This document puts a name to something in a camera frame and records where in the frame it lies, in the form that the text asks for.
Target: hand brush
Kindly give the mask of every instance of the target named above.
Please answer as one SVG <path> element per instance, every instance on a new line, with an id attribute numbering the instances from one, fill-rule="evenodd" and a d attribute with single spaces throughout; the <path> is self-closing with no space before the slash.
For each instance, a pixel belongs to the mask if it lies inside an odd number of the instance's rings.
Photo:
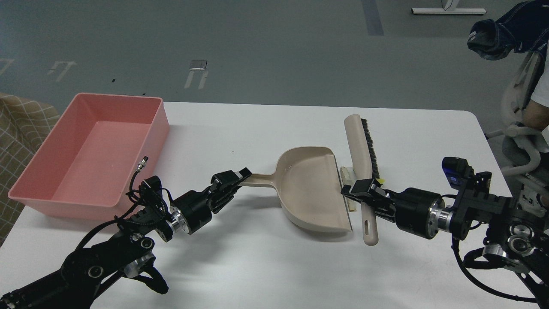
<path id="1" fill-rule="evenodd" d="M 359 115 L 353 114 L 345 118 L 345 132 L 351 152 L 352 168 L 356 179 L 379 179 L 376 154 L 373 149 L 372 137 L 368 131 L 368 124 Z M 362 202 L 362 237 L 368 246 L 378 243 L 376 214 L 374 209 Z"/>

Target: person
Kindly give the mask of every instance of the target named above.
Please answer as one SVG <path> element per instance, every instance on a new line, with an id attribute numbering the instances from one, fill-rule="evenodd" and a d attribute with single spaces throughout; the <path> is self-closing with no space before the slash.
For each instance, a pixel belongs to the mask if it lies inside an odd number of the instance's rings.
<path id="1" fill-rule="evenodd" d="M 549 61 L 545 61 L 544 73 L 526 106 L 523 123 L 529 128 L 540 131 L 549 126 Z"/>

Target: pink plastic bin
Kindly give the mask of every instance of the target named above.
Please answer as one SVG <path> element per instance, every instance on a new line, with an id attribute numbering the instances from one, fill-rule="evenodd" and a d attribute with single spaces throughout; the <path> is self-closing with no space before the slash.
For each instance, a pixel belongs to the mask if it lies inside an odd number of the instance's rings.
<path id="1" fill-rule="evenodd" d="M 170 127 L 161 98 L 79 93 L 8 196 L 56 217 L 111 220 L 125 193 L 153 175 Z"/>

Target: plaid fabric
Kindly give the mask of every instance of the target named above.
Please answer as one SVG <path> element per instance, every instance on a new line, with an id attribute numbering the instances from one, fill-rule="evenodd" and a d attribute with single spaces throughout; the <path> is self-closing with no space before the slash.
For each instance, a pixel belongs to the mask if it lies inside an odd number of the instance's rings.
<path id="1" fill-rule="evenodd" d="M 0 246 L 25 207 L 8 191 L 58 119 L 51 105 L 0 93 Z"/>

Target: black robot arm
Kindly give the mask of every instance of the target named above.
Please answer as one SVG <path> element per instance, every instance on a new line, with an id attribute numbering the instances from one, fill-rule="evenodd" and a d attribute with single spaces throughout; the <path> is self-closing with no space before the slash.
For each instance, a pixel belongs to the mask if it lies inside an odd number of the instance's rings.
<path id="1" fill-rule="evenodd" d="M 127 193 L 134 202 L 121 217 L 100 224 L 91 230 L 68 255 L 61 268 L 21 289 L 2 296 L 0 309 L 90 308 L 93 301 L 122 277 L 145 283 L 152 290 L 165 294 L 166 281 L 154 268 L 154 240 L 146 235 L 153 230 L 164 241 L 183 230 L 192 234 L 211 220 L 212 213 L 222 209 L 251 175 L 244 168 L 215 174 L 211 185 L 202 192 L 189 191 L 173 200 L 168 191 L 171 209 L 162 198 L 160 179 L 153 176 L 133 190 L 133 180 L 147 158 L 136 169 Z M 136 214 L 137 206 L 144 206 Z M 117 224 L 119 232 L 109 240 L 84 247 L 101 229 Z"/>
<path id="2" fill-rule="evenodd" d="M 446 157 L 442 169 L 456 195 L 440 195 L 416 188 L 403 192 L 382 189 L 377 179 L 357 180 L 345 185 L 341 193 L 373 207 L 377 216 L 396 224 L 404 231 L 432 239 L 439 230 L 452 234 L 452 248 L 458 265 L 467 278 L 482 289 L 508 299 L 537 302 L 549 308 L 549 238 L 544 234 L 545 221 L 516 206 L 510 197 L 489 193 L 491 173 L 474 173 L 465 159 Z M 454 198 L 453 206 L 445 205 L 443 197 Z M 484 247 L 465 255 L 458 254 L 459 241 L 464 240 L 473 221 L 487 223 Z M 477 261 L 484 257 L 486 261 Z M 494 291 L 467 271 L 467 268 L 506 268 L 514 271 L 536 297 L 525 298 Z M 529 273 L 541 279 L 537 283 Z"/>

